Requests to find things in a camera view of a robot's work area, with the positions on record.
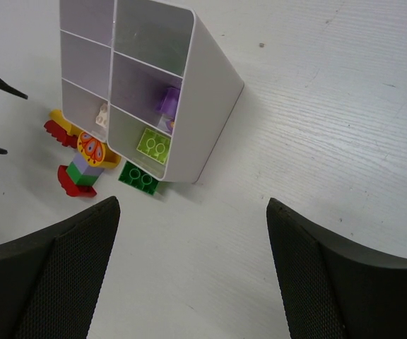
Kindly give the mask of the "yellow oval printed lego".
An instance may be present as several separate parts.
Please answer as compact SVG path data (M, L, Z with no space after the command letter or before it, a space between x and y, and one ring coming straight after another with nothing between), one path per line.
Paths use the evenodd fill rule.
M112 151L106 143L99 141L85 131L77 138L77 150L91 167L114 169L121 161L121 156Z

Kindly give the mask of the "lime lego brick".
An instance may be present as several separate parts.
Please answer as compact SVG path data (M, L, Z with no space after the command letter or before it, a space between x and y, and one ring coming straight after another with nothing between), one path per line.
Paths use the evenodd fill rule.
M136 150L164 165L168 159L170 142L171 138L169 136L145 128Z

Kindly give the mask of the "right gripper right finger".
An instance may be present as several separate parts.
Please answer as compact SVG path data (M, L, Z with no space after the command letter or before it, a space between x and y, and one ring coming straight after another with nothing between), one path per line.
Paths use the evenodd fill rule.
M407 258L349 240L275 198L266 219L292 338L407 338Z

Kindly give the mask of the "lilac green red lego stack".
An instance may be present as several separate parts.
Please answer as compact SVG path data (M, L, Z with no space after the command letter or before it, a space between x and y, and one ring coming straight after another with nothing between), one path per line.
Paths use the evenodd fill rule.
M102 167L90 166L81 154L76 153L68 166L58 167L57 178L68 196L93 198L97 194L93 185L104 171Z

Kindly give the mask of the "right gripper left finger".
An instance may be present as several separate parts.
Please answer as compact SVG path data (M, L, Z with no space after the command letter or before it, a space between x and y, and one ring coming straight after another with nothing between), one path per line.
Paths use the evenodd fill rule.
M86 338L119 219L110 196L0 244L0 338Z

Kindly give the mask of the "yellow and red lego stack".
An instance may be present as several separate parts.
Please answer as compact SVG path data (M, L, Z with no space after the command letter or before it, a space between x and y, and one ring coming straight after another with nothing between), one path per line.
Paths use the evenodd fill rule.
M44 124L44 128L62 146L77 148L78 136L82 130L67 121L60 109L53 109L49 113L49 120Z

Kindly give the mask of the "white lego brick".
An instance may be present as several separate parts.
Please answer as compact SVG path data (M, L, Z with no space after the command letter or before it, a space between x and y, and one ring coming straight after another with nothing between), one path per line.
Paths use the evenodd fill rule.
M98 115L95 118L95 123L102 128L107 128L107 120L108 120L108 107L107 103L103 103L100 108Z

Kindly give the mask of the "purple butterfly wing lego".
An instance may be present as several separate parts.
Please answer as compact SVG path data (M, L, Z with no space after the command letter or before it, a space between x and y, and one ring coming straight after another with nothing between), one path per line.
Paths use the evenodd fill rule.
M169 132L173 131L175 117L179 102L180 89L169 87L165 90L161 101L157 104L156 111L161 113L165 118L166 127Z

